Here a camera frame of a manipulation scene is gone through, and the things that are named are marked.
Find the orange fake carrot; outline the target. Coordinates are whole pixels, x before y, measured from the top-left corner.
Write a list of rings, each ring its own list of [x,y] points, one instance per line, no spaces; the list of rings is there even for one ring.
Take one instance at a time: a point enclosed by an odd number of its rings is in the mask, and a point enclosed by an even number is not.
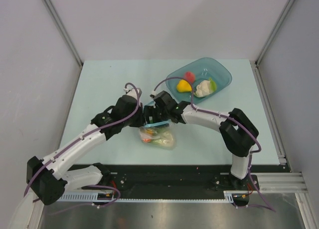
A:
[[[153,133],[146,130],[141,134],[141,139],[145,143],[151,142],[153,140]]]

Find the green fake lettuce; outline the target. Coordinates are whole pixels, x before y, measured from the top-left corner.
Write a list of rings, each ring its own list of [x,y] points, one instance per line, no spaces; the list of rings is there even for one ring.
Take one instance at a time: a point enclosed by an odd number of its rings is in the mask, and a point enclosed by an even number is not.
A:
[[[171,131],[164,131],[156,135],[150,143],[161,148],[173,148],[175,146],[175,137]]]

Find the white fake garlic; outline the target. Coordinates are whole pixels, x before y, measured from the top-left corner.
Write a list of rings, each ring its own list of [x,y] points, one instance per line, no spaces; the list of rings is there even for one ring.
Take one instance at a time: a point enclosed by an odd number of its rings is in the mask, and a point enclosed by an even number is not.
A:
[[[199,98],[206,97],[213,93],[213,89],[211,87],[211,81],[204,80],[200,84],[196,86],[196,91],[194,95]]]

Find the clear zip top bag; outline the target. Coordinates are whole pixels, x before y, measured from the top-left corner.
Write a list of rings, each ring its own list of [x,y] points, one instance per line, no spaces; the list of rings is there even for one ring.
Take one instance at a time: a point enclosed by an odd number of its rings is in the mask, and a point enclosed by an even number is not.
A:
[[[140,139],[143,143],[162,149],[173,149],[176,137],[171,120],[155,120],[154,116],[146,116],[148,121],[139,127]]]

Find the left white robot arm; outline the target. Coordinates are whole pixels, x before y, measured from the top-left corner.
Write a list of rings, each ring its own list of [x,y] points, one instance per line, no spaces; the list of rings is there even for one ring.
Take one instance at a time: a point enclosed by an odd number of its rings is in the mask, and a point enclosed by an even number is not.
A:
[[[48,206],[69,190],[105,189],[114,195],[120,193],[111,182],[111,173],[101,163],[86,168],[70,170],[77,160],[96,146],[120,133],[124,127],[140,127],[144,124],[140,92],[129,91],[114,106],[97,114],[87,127],[71,142],[53,153],[27,162],[26,191],[32,190],[38,200]]]

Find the teal plastic bin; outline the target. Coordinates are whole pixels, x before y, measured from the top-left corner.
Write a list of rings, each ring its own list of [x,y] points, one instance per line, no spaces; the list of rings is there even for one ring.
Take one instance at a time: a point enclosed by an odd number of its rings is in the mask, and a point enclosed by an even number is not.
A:
[[[204,80],[213,80],[215,83],[215,89],[210,95],[201,98],[194,96],[193,103],[196,105],[217,94],[232,82],[231,73],[221,63],[213,58],[200,58],[179,68],[167,76],[168,78],[173,78],[166,81],[166,86],[177,101],[190,101],[190,92],[181,93],[176,88],[180,81],[180,77],[184,77],[187,72],[191,72],[195,76],[195,81],[192,84],[195,90],[196,87]]]

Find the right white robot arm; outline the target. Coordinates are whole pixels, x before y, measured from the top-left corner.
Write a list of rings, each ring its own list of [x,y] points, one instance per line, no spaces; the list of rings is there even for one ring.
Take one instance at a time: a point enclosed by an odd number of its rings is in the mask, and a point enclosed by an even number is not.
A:
[[[259,132],[242,110],[234,108],[228,113],[202,109],[193,100],[177,102],[162,91],[153,96],[154,102],[144,106],[147,123],[170,120],[173,123],[194,124],[221,134],[226,148],[232,154],[230,185],[241,190],[248,184],[254,145],[258,145]]]

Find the red fake pepper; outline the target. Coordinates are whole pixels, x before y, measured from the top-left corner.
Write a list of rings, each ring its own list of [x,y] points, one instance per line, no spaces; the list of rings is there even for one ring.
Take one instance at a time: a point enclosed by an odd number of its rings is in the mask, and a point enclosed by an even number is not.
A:
[[[191,71],[187,71],[184,74],[184,79],[193,84],[195,82],[195,74]]]

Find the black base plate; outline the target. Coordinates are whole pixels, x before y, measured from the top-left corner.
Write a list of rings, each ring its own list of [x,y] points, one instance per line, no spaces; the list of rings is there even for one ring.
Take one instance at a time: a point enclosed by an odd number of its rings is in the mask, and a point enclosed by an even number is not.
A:
[[[159,191],[176,188],[251,192],[259,188],[256,175],[243,181],[230,178],[229,165],[107,165],[96,163],[106,173],[108,185],[124,191]]]

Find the aluminium frame rail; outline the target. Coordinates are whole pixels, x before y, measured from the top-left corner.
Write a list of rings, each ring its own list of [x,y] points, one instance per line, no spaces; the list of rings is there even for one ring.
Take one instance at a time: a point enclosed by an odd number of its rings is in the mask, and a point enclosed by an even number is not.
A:
[[[292,190],[302,189],[303,180],[301,175],[293,173],[260,174],[256,175],[259,188],[256,190]],[[39,175],[28,179],[31,189],[39,196],[57,194],[62,195],[65,191],[79,188],[91,190],[98,186],[109,186],[106,173],[96,165],[87,168],[67,171],[61,178],[56,178],[51,170],[44,169]]]

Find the yellow fake lemon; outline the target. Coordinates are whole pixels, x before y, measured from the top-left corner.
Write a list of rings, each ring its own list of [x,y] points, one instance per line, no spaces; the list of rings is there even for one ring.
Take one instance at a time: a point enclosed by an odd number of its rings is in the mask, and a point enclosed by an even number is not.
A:
[[[176,90],[180,93],[191,92],[192,85],[186,80],[180,80],[176,86]]]

